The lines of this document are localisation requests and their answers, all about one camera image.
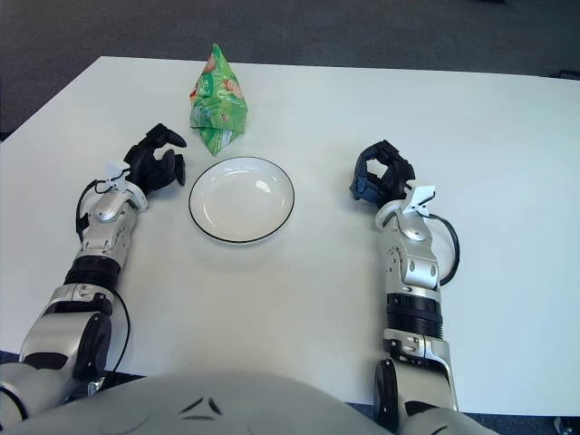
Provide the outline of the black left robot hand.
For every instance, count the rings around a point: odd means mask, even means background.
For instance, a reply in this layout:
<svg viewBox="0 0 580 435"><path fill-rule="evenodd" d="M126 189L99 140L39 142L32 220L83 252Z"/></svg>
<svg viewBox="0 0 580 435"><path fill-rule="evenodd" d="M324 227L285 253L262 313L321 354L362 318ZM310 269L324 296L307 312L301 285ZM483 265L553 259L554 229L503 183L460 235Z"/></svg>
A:
<svg viewBox="0 0 580 435"><path fill-rule="evenodd" d="M175 131L162 123L153 127L138 144L132 146L123 159L130 165L127 180L140 188L147 197L151 192L164 189L174 181L185 185L185 160L173 149L166 150L160 159L154 152L166 145L186 148L187 143Z"/></svg>

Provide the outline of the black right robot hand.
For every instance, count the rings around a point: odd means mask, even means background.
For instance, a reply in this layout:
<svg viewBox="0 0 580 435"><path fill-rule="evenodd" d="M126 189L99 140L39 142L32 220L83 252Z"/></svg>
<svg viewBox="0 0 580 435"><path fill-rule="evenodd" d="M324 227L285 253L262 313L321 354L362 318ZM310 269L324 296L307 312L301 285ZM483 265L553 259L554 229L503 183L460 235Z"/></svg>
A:
<svg viewBox="0 0 580 435"><path fill-rule="evenodd" d="M369 160L376 160L386 167L382 176L368 170ZM413 166L387 140L381 140L359 155L349 190L355 200L361 199L382 208L388 202L405 199L405 187L414 179Z"/></svg>

